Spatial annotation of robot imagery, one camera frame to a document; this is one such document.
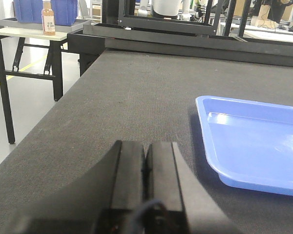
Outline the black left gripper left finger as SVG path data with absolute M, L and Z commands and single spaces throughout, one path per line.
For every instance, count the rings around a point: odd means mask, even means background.
M 140 143 L 116 141 L 85 174 L 56 192 L 19 208 L 10 234 L 119 234 L 143 202 Z

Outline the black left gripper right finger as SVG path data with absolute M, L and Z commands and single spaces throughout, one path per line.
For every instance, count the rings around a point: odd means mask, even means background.
M 149 232 L 167 234 L 239 234 L 185 162 L 176 142 L 150 144 L 146 156 L 147 196 L 160 200 L 164 223 Z

